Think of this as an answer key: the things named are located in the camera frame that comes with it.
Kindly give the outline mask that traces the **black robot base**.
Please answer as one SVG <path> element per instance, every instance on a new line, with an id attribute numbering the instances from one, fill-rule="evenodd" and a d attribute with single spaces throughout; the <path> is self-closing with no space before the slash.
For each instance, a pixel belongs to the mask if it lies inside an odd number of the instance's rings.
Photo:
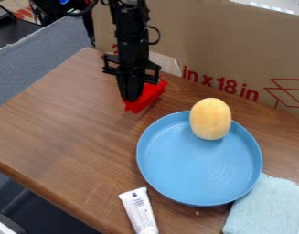
<path id="1" fill-rule="evenodd" d="M 91 0 L 29 0 L 35 21 L 42 26 L 50 25 L 66 16 L 67 11 L 83 11 L 91 4 Z"/>

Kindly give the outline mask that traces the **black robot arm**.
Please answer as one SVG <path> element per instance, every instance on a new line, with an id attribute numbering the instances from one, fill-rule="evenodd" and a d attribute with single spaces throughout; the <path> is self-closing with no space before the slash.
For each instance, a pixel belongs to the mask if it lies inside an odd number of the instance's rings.
<path id="1" fill-rule="evenodd" d="M 150 10 L 146 0 L 109 0 L 113 23 L 117 26 L 118 54 L 105 54 L 104 72 L 117 76 L 122 98 L 136 102 L 144 92 L 145 84 L 160 84 L 162 66 L 150 60 Z"/>

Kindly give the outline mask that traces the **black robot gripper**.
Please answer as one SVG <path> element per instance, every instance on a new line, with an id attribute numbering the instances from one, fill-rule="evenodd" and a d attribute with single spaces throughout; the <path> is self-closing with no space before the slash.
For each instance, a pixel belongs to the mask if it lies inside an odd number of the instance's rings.
<path id="1" fill-rule="evenodd" d="M 162 66 L 150 60 L 150 31 L 146 26 L 116 29 L 118 53 L 106 53 L 104 72 L 117 77 L 122 98 L 136 102 L 145 83 L 160 83 Z"/>

